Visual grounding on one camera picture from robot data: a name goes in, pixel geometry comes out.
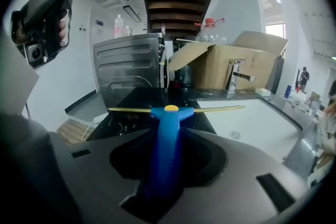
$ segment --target ceiling light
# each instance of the ceiling light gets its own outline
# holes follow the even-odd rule
[[[134,10],[131,8],[130,5],[123,7],[124,11],[126,11],[128,13],[128,15],[130,15],[130,17],[136,22],[136,23],[140,23],[141,19],[138,17],[138,15],[134,12]]]

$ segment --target hand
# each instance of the hand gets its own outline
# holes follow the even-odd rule
[[[63,41],[63,39],[65,38],[65,35],[66,35],[66,30],[65,30],[65,27],[66,27],[66,23],[65,23],[65,21],[63,21],[62,19],[67,15],[67,11],[66,11],[66,9],[63,9],[63,10],[61,10],[61,12],[60,12],[60,14],[59,14],[59,18],[60,18],[60,22],[59,22],[59,30],[60,30],[60,32],[59,32],[59,38],[60,38],[60,40],[61,40],[61,42],[59,43],[59,45],[61,46],[61,47],[64,47],[66,44],[65,44],[65,42]]]

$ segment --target faucet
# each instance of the faucet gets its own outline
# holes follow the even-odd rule
[[[255,82],[256,80],[256,77],[252,77],[252,76],[239,73],[240,64],[243,62],[244,60],[241,60],[241,59],[231,59],[230,60],[230,64],[232,64],[232,70],[230,71],[229,79],[227,80],[227,83],[225,86],[225,91],[227,91],[228,93],[235,92],[238,77],[246,79],[249,82]]]

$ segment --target box flap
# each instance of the box flap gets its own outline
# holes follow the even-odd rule
[[[208,51],[212,46],[211,43],[194,42],[184,45],[179,49],[169,61],[169,70],[176,71],[186,66],[191,61],[195,60],[198,56]]]
[[[288,40],[282,37],[261,32],[243,31],[232,46],[264,50],[275,55],[280,55],[287,45]]]

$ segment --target person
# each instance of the person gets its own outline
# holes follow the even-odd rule
[[[313,173],[308,177],[308,186],[313,186],[325,178],[334,163],[336,155],[336,103],[328,106],[318,122],[317,162]]]
[[[303,71],[301,73],[301,78],[300,78],[300,89],[302,92],[304,92],[306,88],[307,80],[309,80],[309,73],[307,71],[307,68],[303,67]]]
[[[332,83],[330,87],[328,98],[330,99],[328,106],[330,106],[336,101],[336,80],[334,80],[334,82]]]

